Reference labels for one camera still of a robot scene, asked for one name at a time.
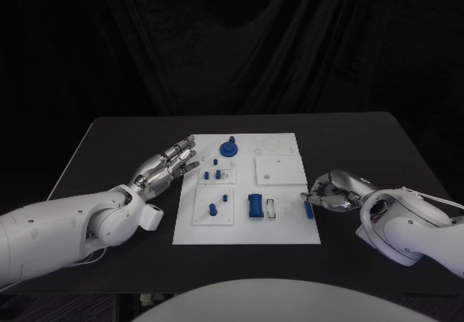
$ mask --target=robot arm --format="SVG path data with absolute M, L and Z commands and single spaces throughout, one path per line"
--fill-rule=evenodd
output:
M 413 266 L 427 255 L 464 278 L 464 221 L 455 224 L 418 192 L 380 190 L 368 180 L 335 170 L 318 179 L 302 198 L 336 212 L 361 208 L 358 235 L 391 260 Z
M 150 158 L 129 185 L 37 203 L 0 216 L 0 284 L 28 280 L 123 244 L 137 227 L 156 230 L 163 211 L 146 201 L 198 162 L 194 136 Z

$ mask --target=table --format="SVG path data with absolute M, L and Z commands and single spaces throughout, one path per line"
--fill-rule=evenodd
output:
M 449 198 L 391 114 L 336 113 L 201 117 L 104 117 L 90 128 L 52 199 L 127 184 L 143 161 L 192 133 L 295 132 L 308 182 L 342 169 L 382 189 L 410 188 Z M 155 203 L 158 231 L 139 228 L 94 264 L 64 268 L 8 292 L 186 292 L 244 278 L 286 278 L 375 292 L 460 292 L 464 280 L 430 258 L 413 267 L 391 261 L 357 236 L 359 211 L 316 208 L 322 245 L 175 246 L 182 180 Z

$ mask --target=blue part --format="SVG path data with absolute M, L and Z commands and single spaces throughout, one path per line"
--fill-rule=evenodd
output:
M 230 142 L 225 142 L 221 145 L 220 152 L 224 156 L 233 157 L 237 155 L 238 151 L 240 151 L 240 147 L 235 144 L 235 137 L 231 136 Z
M 248 195 L 250 217 L 263 218 L 263 196 L 259 194 Z
M 315 218 L 313 208 L 312 208 L 312 204 L 308 201 L 305 201 L 305 208 L 308 209 L 308 218 L 313 219 Z
M 211 204 L 211 215 L 212 216 L 217 216 L 218 215 L 218 210 L 217 210 L 217 206 L 215 206 L 214 203 Z

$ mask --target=wire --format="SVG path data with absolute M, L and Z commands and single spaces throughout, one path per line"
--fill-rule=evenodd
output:
M 406 186 L 404 186 L 400 190 L 403 190 L 403 191 L 406 191 L 406 192 L 411 193 L 411 194 L 413 194 L 413 195 L 416 195 L 417 197 L 418 197 L 418 196 L 423 196 L 423 197 L 426 197 L 426 198 L 429 198 L 429 199 L 433 199 L 434 201 L 439 201 L 440 203 L 446 203 L 446 204 L 447 204 L 447 205 L 450 205 L 450 206 L 455 206 L 455 207 L 457 207 L 457 208 L 464 209 L 464 206 L 463 206 L 462 204 L 459 204 L 459 203 L 456 203 L 456 202 L 453 202 L 453 201 L 450 201 L 450 200 L 442 199 L 442 198 L 439 198 L 439 197 L 430 196 L 430 195 L 427 195 L 427 194 L 424 194 L 424 193 L 421 193 L 421 192 L 418 192 L 418 191 L 414 191 L 414 190 L 408 189 Z
M 22 282 L 22 280 L 19 280 L 18 282 L 15 282 L 14 284 L 11 284 L 9 286 L 6 286 L 2 290 L 0 290 L 0 293 L 6 290 L 6 289 L 9 289 L 12 286 L 15 286 L 18 283 L 21 283 Z
M 104 253 L 106 252 L 107 252 L 107 248 L 104 248 L 104 252 L 101 253 L 100 257 L 96 260 L 90 261 L 93 259 L 93 256 L 94 256 L 94 253 L 91 253 L 90 258 L 86 260 L 86 262 L 83 262 L 83 263 L 74 263 L 74 264 L 71 264 L 71 265 L 68 265 L 65 267 L 77 267 L 80 265 L 86 265 L 86 264 L 96 263 L 104 257 Z

